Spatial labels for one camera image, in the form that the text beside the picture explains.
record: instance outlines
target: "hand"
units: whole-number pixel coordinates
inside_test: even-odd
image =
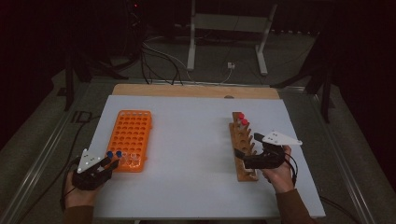
[[[283,149],[290,155],[291,148],[289,146],[283,146]],[[275,169],[263,169],[262,174],[272,183],[276,193],[285,193],[294,189],[291,170],[285,162]]]
[[[73,186],[72,177],[73,172],[69,172],[67,175],[66,186],[64,188],[64,194],[69,192],[64,197],[65,207],[69,208],[82,205],[94,206],[96,195],[102,186],[95,190],[81,190]]]

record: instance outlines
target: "cable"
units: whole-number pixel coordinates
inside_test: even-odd
[[[233,32],[235,32],[235,28],[236,28],[236,25],[238,25],[239,18],[240,18],[240,16],[238,16],[238,19],[236,20],[235,25],[233,26]],[[234,44],[234,43],[232,43],[231,46],[228,48],[228,51],[227,51],[227,53],[226,53],[226,55],[225,55],[225,57],[224,57],[224,60],[223,60],[222,63],[221,63],[221,68],[220,68],[220,73],[221,73],[221,74],[223,74],[223,73],[222,73],[222,67],[223,67],[225,61],[227,60],[228,56],[230,55],[231,49],[233,48],[233,44]]]
[[[189,74],[189,71],[187,70],[186,64],[184,64],[181,60],[179,60],[178,58],[176,58],[176,57],[174,57],[174,56],[172,56],[172,55],[170,55],[170,54],[167,54],[167,53],[164,53],[164,52],[160,52],[160,51],[158,51],[158,50],[156,50],[156,49],[153,49],[153,48],[151,48],[149,45],[147,45],[145,42],[143,42],[143,45],[146,46],[148,49],[151,49],[151,50],[154,51],[154,52],[157,52],[157,53],[166,55],[166,56],[168,56],[168,57],[170,57],[170,58],[173,58],[173,59],[175,59],[176,61],[178,61],[181,65],[183,65],[183,68],[186,70],[186,74],[187,74],[187,77],[189,78],[189,80],[190,80],[191,82],[193,82],[195,85],[200,85],[200,84],[196,83],[196,82],[190,77],[190,74]]]
[[[297,165],[296,160],[291,155],[289,155],[288,153],[285,153],[285,155],[289,156],[293,160],[294,164],[296,165],[296,175],[297,175],[298,174],[298,165]]]
[[[361,222],[360,222],[357,218],[355,218],[352,214],[350,214],[350,213],[349,213],[344,207],[342,207],[340,204],[335,203],[335,202],[333,202],[333,201],[331,201],[331,200],[329,200],[329,199],[327,199],[327,198],[325,198],[325,197],[323,197],[323,196],[320,196],[320,195],[319,195],[319,198],[320,198],[323,202],[325,202],[326,204],[328,204],[328,205],[330,205],[330,206],[332,206],[332,207],[338,209],[339,211],[343,212],[343,213],[344,213],[345,215],[347,215],[350,219],[352,219],[355,223],[361,224]]]
[[[70,189],[69,191],[67,191],[67,193],[64,195],[64,197],[66,197],[69,193],[71,193],[73,190],[75,190],[76,187],[73,187],[72,189]]]
[[[100,118],[100,116],[93,117],[93,118],[89,119],[87,122],[84,122],[84,123],[82,123],[82,124],[79,126],[79,128],[78,128],[78,130],[77,130],[77,132],[76,132],[76,135],[75,135],[75,137],[74,137],[74,139],[73,139],[72,146],[70,147],[70,151],[69,151],[69,154],[67,155],[67,160],[66,160],[66,162],[65,162],[65,164],[64,164],[64,166],[63,166],[63,168],[62,168],[61,171],[55,176],[55,178],[52,180],[52,182],[50,182],[50,184],[47,186],[47,188],[44,189],[44,191],[38,196],[38,198],[30,205],[30,207],[26,210],[26,212],[22,214],[22,216],[20,217],[20,219],[18,219],[18,221],[17,221],[18,224],[21,223],[21,222],[26,218],[26,216],[29,214],[29,212],[30,212],[30,211],[35,207],[35,205],[44,197],[44,195],[50,190],[50,188],[52,188],[52,186],[55,184],[55,182],[58,180],[58,178],[59,178],[59,177],[61,176],[61,174],[64,172],[64,169],[68,166],[68,163],[69,163],[70,158],[71,158],[71,156],[72,156],[74,146],[75,146],[75,144],[76,144],[76,142],[77,142],[77,139],[78,139],[78,135],[79,135],[79,133],[81,132],[82,128],[85,126],[85,124],[91,122],[91,121],[94,120],[94,119],[99,119],[99,118]]]
[[[145,75],[145,67],[144,67],[144,61],[143,61],[143,60],[144,60],[144,59],[143,59],[143,54],[140,54],[140,68],[141,68],[141,70],[142,70],[142,76],[143,76],[143,78],[145,79],[145,81],[146,81],[147,84],[151,84],[151,83],[149,83],[148,79],[146,78],[146,75]]]
[[[159,79],[161,79],[161,80],[165,81],[166,83],[172,85],[171,82],[169,82],[169,81],[166,80],[165,78],[163,78],[163,77],[161,77],[160,75],[158,75],[156,72],[154,72],[154,71],[149,67],[149,65],[148,65],[147,62],[146,62],[146,57],[145,57],[144,54],[143,54],[142,60],[143,60],[143,65],[145,65],[145,66],[148,68],[148,70],[149,70],[149,77],[150,77],[150,83],[149,83],[149,84],[152,83],[152,78],[151,78],[151,73],[152,73],[152,74],[154,74],[156,77],[158,77]]]
[[[176,65],[167,55],[163,55],[163,54],[160,53],[161,55],[163,55],[163,56],[160,56],[160,55],[155,55],[155,54],[147,53],[147,52],[145,52],[145,51],[143,51],[143,52],[144,52],[145,54],[150,55],[150,56],[153,56],[153,57],[158,57],[158,58],[165,59],[165,60],[167,60],[169,63],[171,63],[171,64],[175,67],[175,69],[176,69],[176,74],[175,74],[175,76],[173,77],[172,83],[171,83],[171,84],[173,85],[173,84],[175,83],[175,79],[178,77],[180,84],[183,85],[183,82],[181,81],[180,71],[179,71],[177,65]]]
[[[220,86],[221,84],[225,83],[228,79],[230,79],[232,72],[233,72],[233,69],[230,68],[230,74],[228,74],[227,78],[224,81],[221,81],[219,84],[216,84],[215,86]]]

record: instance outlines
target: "wooden peg board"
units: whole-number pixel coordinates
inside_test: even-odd
[[[239,149],[245,153],[245,155],[254,155],[255,151],[252,151],[254,147],[254,143],[251,143],[251,139],[253,138],[250,135],[251,129],[249,129],[249,124],[244,127],[240,127],[238,124],[238,115],[240,112],[233,112],[233,123],[229,124],[231,141],[233,143],[233,154],[234,149]],[[259,178],[257,177],[257,172],[255,169],[245,169],[244,162],[234,156],[236,175],[238,181],[257,181]]]

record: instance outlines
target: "white tabletop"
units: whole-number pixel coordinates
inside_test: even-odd
[[[115,173],[97,199],[94,215],[107,218],[279,217],[275,192],[260,176],[238,182],[228,124],[243,112],[253,133],[272,130],[297,138],[282,100],[192,97],[108,97],[90,145],[105,155],[122,109],[149,110],[152,130],[142,173]],[[260,144],[256,143],[260,153]],[[293,146],[296,188],[312,217],[324,217],[302,149]]]

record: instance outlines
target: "black cable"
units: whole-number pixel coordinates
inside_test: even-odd
[[[72,189],[70,189],[69,191],[67,191],[67,193],[64,195],[64,197],[66,197],[69,193],[71,193],[73,190],[75,190],[76,187],[73,187]]]
[[[357,218],[355,218],[352,214],[350,214],[350,213],[349,213],[344,207],[342,207],[340,204],[335,203],[335,202],[333,202],[333,201],[331,201],[331,200],[329,200],[329,199],[327,199],[327,198],[325,198],[325,197],[323,197],[323,196],[320,196],[320,195],[319,195],[319,198],[320,198],[323,202],[325,202],[326,204],[328,204],[328,205],[330,205],[330,206],[332,206],[332,207],[338,209],[339,211],[343,212],[343,213],[344,213],[345,215],[347,215],[350,219],[352,219],[355,223],[361,224],[361,222],[360,222]]]
[[[285,153],[285,155],[289,156],[293,160],[294,164],[296,165],[296,175],[297,175],[298,174],[298,165],[297,165],[296,160],[291,155],[289,155],[288,153]]]
[[[175,69],[176,69],[176,74],[175,74],[175,76],[173,77],[172,83],[171,83],[171,84],[174,85],[175,79],[178,77],[180,84],[183,85],[183,82],[181,81],[180,70],[178,69],[177,65],[173,62],[173,60],[172,60],[168,55],[166,55],[166,54],[164,54],[164,53],[161,53],[161,52],[159,52],[159,51],[155,51],[155,50],[153,50],[153,49],[145,48],[145,47],[143,47],[143,49],[149,50],[149,51],[152,51],[152,52],[155,52],[155,53],[158,53],[158,54],[160,54],[160,55],[163,55],[163,56],[160,56],[160,55],[155,55],[155,54],[151,54],[151,53],[144,52],[144,53],[147,54],[147,55],[150,55],[150,56],[153,56],[153,57],[162,58],[162,59],[167,60],[169,63],[171,63],[171,64],[175,67]]]
[[[172,85],[171,82],[169,82],[169,81],[166,80],[165,78],[161,77],[161,76],[158,75],[156,72],[154,72],[154,70],[151,69],[151,67],[150,67],[150,66],[147,64],[147,62],[146,62],[146,58],[145,58],[144,54],[143,54],[143,59],[144,59],[143,65],[145,65],[145,66],[148,68],[148,70],[150,71],[150,74],[152,73],[152,74],[154,74],[156,77],[158,77],[159,79],[161,79],[161,80],[165,81],[166,83]]]
[[[71,168],[74,164],[78,164],[80,160],[81,160],[81,157],[76,157],[76,158],[74,158],[74,159],[67,165],[67,167],[65,168],[65,171],[64,171],[64,180],[62,181],[62,187],[61,187],[62,190],[61,190],[61,200],[60,200],[62,211],[64,211],[64,209],[65,209],[64,198],[66,197],[67,194],[69,194],[71,191],[74,190],[74,189],[72,189],[72,190],[70,190],[69,192],[67,192],[67,193],[64,195],[64,191],[65,191],[65,187],[66,187],[66,181],[67,181],[68,173],[69,173],[69,171],[70,171],[70,168]]]
[[[72,153],[73,153],[74,146],[75,146],[75,144],[76,144],[76,142],[77,142],[77,139],[78,139],[78,135],[79,135],[79,133],[81,132],[82,128],[85,126],[85,124],[91,122],[91,121],[94,120],[94,119],[98,119],[98,118],[100,118],[100,116],[91,118],[91,119],[89,119],[87,122],[84,122],[84,123],[82,123],[82,124],[79,126],[78,131],[76,132],[76,135],[75,135],[75,137],[74,137],[72,146],[70,147],[69,154],[67,155],[67,160],[66,160],[66,163],[64,164],[64,167],[63,167],[62,170],[55,176],[55,178],[52,180],[52,182],[50,182],[50,184],[47,186],[47,188],[44,189],[44,191],[38,196],[38,198],[31,204],[31,206],[26,210],[26,212],[25,212],[24,214],[22,214],[22,216],[20,217],[20,219],[18,219],[17,223],[21,223],[21,222],[23,221],[23,219],[26,218],[26,216],[29,214],[29,212],[30,212],[30,211],[35,207],[35,205],[44,197],[44,195],[50,190],[50,188],[52,188],[52,186],[55,184],[55,182],[58,180],[58,178],[59,178],[59,177],[61,176],[61,174],[64,172],[64,169],[65,169],[65,168],[68,166],[68,164],[69,164],[70,158],[71,158]]]
[[[144,60],[143,59],[143,54],[141,54],[140,55],[140,68],[142,70],[142,76],[145,79],[146,83],[149,85],[150,83],[149,83],[149,81],[148,81],[148,79],[146,78],[146,75],[145,75],[146,73],[145,73],[145,67],[144,67],[144,61],[143,60]]]

